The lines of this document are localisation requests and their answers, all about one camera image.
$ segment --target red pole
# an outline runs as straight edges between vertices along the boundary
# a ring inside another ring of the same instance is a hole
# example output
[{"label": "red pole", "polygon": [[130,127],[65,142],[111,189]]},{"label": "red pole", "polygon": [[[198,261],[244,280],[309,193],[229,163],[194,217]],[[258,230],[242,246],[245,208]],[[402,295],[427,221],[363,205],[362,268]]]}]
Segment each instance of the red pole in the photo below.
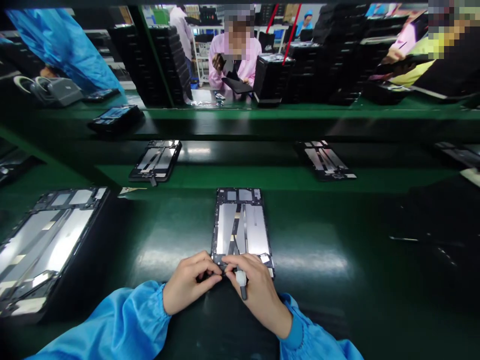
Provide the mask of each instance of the red pole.
[{"label": "red pole", "polygon": [[271,18],[270,18],[270,22],[268,23],[268,26],[266,28],[266,33],[268,34],[269,33],[269,30],[270,30],[270,26],[272,26],[272,23],[274,22],[274,17],[275,15],[277,15],[277,10],[279,8],[279,5],[278,4],[275,4],[275,8],[273,9],[273,13],[271,14]]},{"label": "red pole", "polygon": [[290,50],[290,43],[292,42],[292,38],[294,37],[295,25],[297,25],[297,20],[299,19],[301,7],[302,7],[302,4],[298,6],[298,10],[296,11],[295,22],[293,23],[293,29],[291,30],[291,33],[290,33],[290,39],[288,40],[288,44],[286,46],[285,57],[283,58],[283,62],[281,63],[282,66],[285,65],[285,60],[287,60],[287,55]]}]

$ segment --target blue sleeve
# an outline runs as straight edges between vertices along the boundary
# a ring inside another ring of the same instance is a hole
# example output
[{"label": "blue sleeve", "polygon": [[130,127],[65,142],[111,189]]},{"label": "blue sleeve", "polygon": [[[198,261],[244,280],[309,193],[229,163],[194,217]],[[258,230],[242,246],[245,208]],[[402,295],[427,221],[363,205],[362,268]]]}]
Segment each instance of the blue sleeve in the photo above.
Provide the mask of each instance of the blue sleeve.
[{"label": "blue sleeve", "polygon": [[124,91],[82,27],[65,9],[5,12],[28,48],[44,63],[61,69],[85,92]]},{"label": "blue sleeve", "polygon": [[82,324],[65,332],[32,360],[153,359],[164,347],[170,316],[165,285],[147,281],[107,296]]},{"label": "blue sleeve", "polygon": [[336,341],[323,327],[303,315],[289,294],[282,294],[281,299],[293,315],[290,335],[286,339],[279,339],[281,360],[363,360],[351,341]]}]

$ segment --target pink jacket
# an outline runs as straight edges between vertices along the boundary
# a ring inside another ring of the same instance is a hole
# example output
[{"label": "pink jacket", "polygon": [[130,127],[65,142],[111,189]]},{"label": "pink jacket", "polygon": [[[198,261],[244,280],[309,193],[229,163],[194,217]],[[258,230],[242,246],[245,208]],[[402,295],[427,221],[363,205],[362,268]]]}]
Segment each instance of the pink jacket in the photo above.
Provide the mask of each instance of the pink jacket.
[{"label": "pink jacket", "polygon": [[[254,37],[251,37],[248,40],[249,44],[246,47],[246,54],[242,56],[240,68],[238,69],[238,77],[242,80],[248,79],[250,86],[253,87],[255,82],[257,56],[262,53],[262,46],[258,39]],[[210,53],[208,54],[208,82],[215,90],[222,89],[224,86],[229,89],[229,87],[222,82],[222,78],[224,78],[225,75],[223,73],[219,75],[212,65],[212,58],[215,54],[221,53],[230,53],[228,38],[225,37],[225,34],[219,34],[213,38],[210,45]]]}]

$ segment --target worker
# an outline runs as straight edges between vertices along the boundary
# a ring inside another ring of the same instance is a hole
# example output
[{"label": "worker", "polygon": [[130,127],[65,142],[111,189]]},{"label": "worker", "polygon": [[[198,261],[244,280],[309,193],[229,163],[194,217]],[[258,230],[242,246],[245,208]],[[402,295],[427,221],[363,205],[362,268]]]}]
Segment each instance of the worker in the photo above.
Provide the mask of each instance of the worker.
[{"label": "worker", "polygon": [[[244,304],[278,337],[281,359],[363,359],[349,340],[336,341],[321,326],[312,323],[293,297],[287,293],[279,296],[268,268],[258,256],[228,255],[222,261],[228,264],[225,275],[239,296],[234,269],[240,267],[246,273]],[[206,251],[183,259],[166,284],[151,280],[135,289],[114,291],[84,323],[29,359],[153,359],[164,347],[171,317],[222,281],[221,275],[222,271]]]},{"label": "worker", "polygon": [[58,69],[58,73],[66,74],[86,93],[99,89],[124,91],[82,27],[65,9],[9,9],[5,12],[28,48],[48,64],[42,76],[50,75],[51,69]]},{"label": "worker", "polygon": [[253,87],[257,56],[262,53],[262,45],[253,32],[254,5],[225,4],[224,8],[225,33],[216,35],[211,41],[208,82],[215,90],[224,87],[222,78],[227,75],[223,72],[224,64],[226,58],[231,58],[238,78]]},{"label": "worker", "polygon": [[182,4],[175,5],[170,10],[170,25],[176,27],[176,32],[180,35],[181,47],[185,53],[186,66],[188,67],[188,73],[190,79],[192,78],[192,43],[194,36],[192,35],[192,29],[187,24],[185,17],[185,6]]},{"label": "worker", "polygon": [[441,26],[442,31],[425,36],[410,51],[412,55],[429,54],[432,61],[419,64],[410,71],[394,73],[388,79],[391,83],[409,88],[425,74],[435,61],[444,57],[444,53],[449,51],[449,47],[458,44],[462,34],[469,32],[470,26],[480,24],[480,16],[476,13],[469,13],[471,9],[468,7],[437,7],[435,10],[440,12],[433,17],[433,25]]},{"label": "worker", "polygon": [[313,29],[313,26],[312,26],[312,17],[313,17],[314,13],[312,12],[312,10],[308,10],[304,17],[303,17],[303,22],[301,23],[301,26],[297,26],[296,28],[296,34],[295,34],[295,37],[298,38],[300,36],[300,33],[302,32],[302,30],[310,30],[310,29]]}]

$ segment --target cable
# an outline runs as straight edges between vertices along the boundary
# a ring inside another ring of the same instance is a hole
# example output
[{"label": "cable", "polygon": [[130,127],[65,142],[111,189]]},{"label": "cable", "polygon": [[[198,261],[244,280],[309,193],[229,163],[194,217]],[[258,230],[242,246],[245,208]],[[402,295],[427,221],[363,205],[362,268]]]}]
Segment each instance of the cable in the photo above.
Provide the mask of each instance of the cable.
[{"label": "cable", "polygon": [[35,78],[36,84],[37,84],[38,86],[40,86],[41,89],[42,89],[44,92],[47,92],[47,93],[48,93],[48,90],[47,90],[46,88],[44,88],[44,87],[42,86],[42,84],[40,83],[40,79],[45,79],[45,80],[47,80],[49,83],[51,83],[50,79],[47,78],[47,77],[44,77],[44,76],[37,76],[37,77]]},{"label": "cable", "polygon": [[290,43],[292,42],[292,38],[294,37],[295,26],[297,25],[297,20],[299,19],[299,14],[300,14],[300,9],[301,8],[302,8],[302,4],[298,5],[298,10],[296,11],[296,16],[295,16],[295,22],[293,23],[293,29],[291,30],[290,39],[288,40],[288,44],[286,46],[285,57],[283,58],[283,62],[281,63],[282,66],[285,65],[285,60],[287,60],[287,56],[289,54]]},{"label": "cable", "polygon": [[14,83],[20,90],[24,91],[24,92],[27,93],[27,94],[31,94],[31,92],[28,91],[26,88],[24,88],[24,87],[22,86],[22,84],[20,83],[20,81],[22,81],[23,79],[26,79],[26,80],[28,80],[28,81],[31,81],[32,83],[35,84],[35,81],[33,81],[31,78],[26,77],[26,76],[22,76],[22,75],[17,75],[17,76],[15,76],[15,77],[13,78],[13,83]]},{"label": "cable", "polygon": [[277,14],[278,8],[279,8],[279,5],[278,5],[278,4],[275,4],[275,8],[273,9],[273,12],[272,12],[272,14],[271,14],[270,22],[268,23],[268,26],[266,27],[266,33],[267,33],[267,34],[269,33],[270,26],[272,26],[272,23],[274,22],[274,17],[275,17],[275,15]]}]

